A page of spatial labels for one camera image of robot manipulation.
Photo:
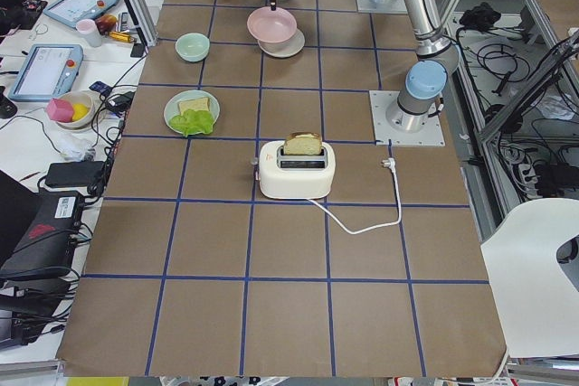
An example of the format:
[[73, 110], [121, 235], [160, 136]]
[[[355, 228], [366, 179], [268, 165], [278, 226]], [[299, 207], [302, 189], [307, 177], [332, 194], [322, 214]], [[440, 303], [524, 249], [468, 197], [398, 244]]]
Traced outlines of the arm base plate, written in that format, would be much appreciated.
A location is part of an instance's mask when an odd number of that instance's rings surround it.
[[356, 0], [357, 11], [371, 14], [407, 14], [404, 0]]
[[398, 105], [398, 91], [370, 90], [375, 143], [379, 146], [443, 147], [440, 117], [432, 103], [422, 115], [410, 115]]

